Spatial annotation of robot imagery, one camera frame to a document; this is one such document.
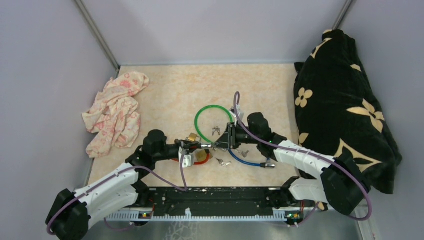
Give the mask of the green cable lock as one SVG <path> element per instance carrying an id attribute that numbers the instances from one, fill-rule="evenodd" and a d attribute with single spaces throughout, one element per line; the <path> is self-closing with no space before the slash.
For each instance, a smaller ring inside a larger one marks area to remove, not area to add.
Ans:
<path id="1" fill-rule="evenodd" d="M 199 127 L 199 118 L 200 118 L 200 115 L 204 112 L 204 111 L 206 111 L 206 110 L 209 110 L 209 109 L 219 109 L 219 110 L 222 110 L 223 112 L 225 112 L 226 113 L 226 115 L 228 116 L 228 119 L 229 119 L 229 122 L 230 123 L 233 123 L 234 122 L 234 118 L 233 118 L 233 116 L 232 116 L 232 114 L 230 113 L 230 111 L 228 110 L 228 109 L 226 109 L 226 108 L 224 108 L 223 106 L 221 106 L 221 105 L 216 105 L 216 104 L 210 104 L 210 105 L 206 105 L 206 106 L 204 106 L 203 108 L 201 108 L 197 113 L 196 113 L 196 115 L 195 115 L 195 117 L 194 117 L 194 127 L 195 127 L 195 130 L 196 130 L 196 132 L 197 132 L 197 134 L 199 135 L 199 137 L 201 138 L 201 139 L 203 139 L 203 140 L 205 140 L 206 142 L 209 142 L 209 143 L 211 143 L 212 141 L 210 140 L 210 139 L 208 139 L 203 133 L 202 133 L 202 131 L 200 130 L 200 127 Z"/>

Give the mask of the small brass padlock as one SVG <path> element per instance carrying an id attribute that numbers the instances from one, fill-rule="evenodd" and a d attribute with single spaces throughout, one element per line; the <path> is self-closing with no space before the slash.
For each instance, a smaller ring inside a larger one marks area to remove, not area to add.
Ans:
<path id="1" fill-rule="evenodd" d="M 196 142 L 198 138 L 198 135 L 196 133 L 190 133 L 189 136 L 186 138 L 189 142 Z"/>

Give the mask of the silver key bunch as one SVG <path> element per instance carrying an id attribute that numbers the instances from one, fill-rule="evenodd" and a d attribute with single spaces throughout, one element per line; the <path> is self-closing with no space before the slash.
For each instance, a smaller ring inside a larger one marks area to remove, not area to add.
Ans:
<path id="1" fill-rule="evenodd" d="M 224 161 L 223 159 L 220 159 L 220 158 L 217 158 L 216 160 L 218 161 L 218 163 L 219 163 L 222 167 L 224 167 L 224 166 L 229 166 L 229 165 L 231 165 L 231 164 L 232 164 L 232 162 L 231 162 L 231 161 Z"/>

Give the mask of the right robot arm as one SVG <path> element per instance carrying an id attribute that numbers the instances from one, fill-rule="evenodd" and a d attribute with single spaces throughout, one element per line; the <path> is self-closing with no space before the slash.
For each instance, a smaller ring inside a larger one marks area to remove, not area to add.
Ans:
<path id="1" fill-rule="evenodd" d="M 310 200 L 328 204 L 340 214 L 350 216 L 363 200 L 370 201 L 370 184 L 347 149 L 340 156 L 329 156 L 296 145 L 273 132 L 260 112 L 250 114 L 247 123 L 247 126 L 239 120 L 228 123 L 213 147 L 235 150 L 242 144 L 254 144 L 264 157 L 310 175 L 311 179 L 296 177 L 289 181 L 288 188 L 281 193 L 287 206 Z"/>

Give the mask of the large brass padlock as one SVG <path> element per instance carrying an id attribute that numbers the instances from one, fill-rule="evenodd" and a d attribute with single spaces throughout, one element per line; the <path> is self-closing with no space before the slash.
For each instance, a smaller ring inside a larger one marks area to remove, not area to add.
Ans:
<path id="1" fill-rule="evenodd" d="M 197 162 L 203 162 L 208 158 L 208 152 L 205 149 L 199 150 L 195 153 L 195 157 Z"/>

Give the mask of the blue cable lock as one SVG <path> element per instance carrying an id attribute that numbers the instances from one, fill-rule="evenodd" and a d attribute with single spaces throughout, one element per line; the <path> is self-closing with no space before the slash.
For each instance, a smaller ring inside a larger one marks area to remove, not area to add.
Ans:
<path id="1" fill-rule="evenodd" d="M 262 162 L 262 163 L 256 163 L 256 162 L 250 162 L 250 161 L 246 161 L 243 160 L 241 158 L 239 158 L 238 156 L 235 155 L 235 153 L 229 149 L 228 153 L 239 163 L 247 165 L 247 166 L 251 166 L 251 167 L 260 167 L 260 168 L 264 168 L 264 169 L 274 169 L 276 166 L 273 163 L 270 163 L 269 161 L 266 162 Z"/>

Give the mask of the red cable lock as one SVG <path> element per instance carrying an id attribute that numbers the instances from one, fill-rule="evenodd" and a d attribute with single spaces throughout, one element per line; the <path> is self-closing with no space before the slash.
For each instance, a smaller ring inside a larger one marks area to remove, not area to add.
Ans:
<path id="1" fill-rule="evenodd" d="M 178 162 L 183 168 L 207 163 L 211 158 L 211 148 L 212 143 L 186 140 L 177 141 L 176 143 L 170 145 L 170 149 L 176 150 L 177 153 L 177 158 L 172 158 L 172 160 Z M 204 152 L 204 157 L 199 158 L 196 156 L 196 151 Z"/>

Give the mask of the green lock key pair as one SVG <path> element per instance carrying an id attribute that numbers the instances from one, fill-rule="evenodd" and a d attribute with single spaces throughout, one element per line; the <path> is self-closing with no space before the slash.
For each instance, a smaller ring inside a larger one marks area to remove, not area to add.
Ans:
<path id="1" fill-rule="evenodd" d="M 215 126 L 212 128 L 212 136 L 215 136 L 215 135 L 218 135 L 218 136 L 221 135 L 221 129 L 218 126 Z"/>

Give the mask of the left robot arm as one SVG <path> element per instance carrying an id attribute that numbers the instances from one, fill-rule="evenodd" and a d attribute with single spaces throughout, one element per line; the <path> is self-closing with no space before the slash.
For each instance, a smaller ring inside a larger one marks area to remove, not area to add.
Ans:
<path id="1" fill-rule="evenodd" d="M 80 240 L 108 215 L 134 204 L 146 206 L 150 193 L 141 180 L 149 174 L 179 191 L 187 191 L 185 181 L 179 187 L 156 174 L 156 162 L 178 159 L 182 170 L 184 161 L 201 147 L 199 141 L 184 139 L 176 139 L 168 144 L 163 131 L 151 130 L 143 144 L 115 170 L 83 188 L 60 191 L 45 221 L 47 233 L 60 240 Z"/>

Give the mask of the small key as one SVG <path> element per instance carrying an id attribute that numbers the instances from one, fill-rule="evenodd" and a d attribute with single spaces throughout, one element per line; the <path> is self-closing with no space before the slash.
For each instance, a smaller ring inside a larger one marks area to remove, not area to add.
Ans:
<path id="1" fill-rule="evenodd" d="M 239 153 L 244 157 L 244 158 L 246 158 L 247 156 L 248 156 L 248 154 L 250 153 L 250 151 L 249 150 L 246 150 L 246 151 L 239 151 Z"/>

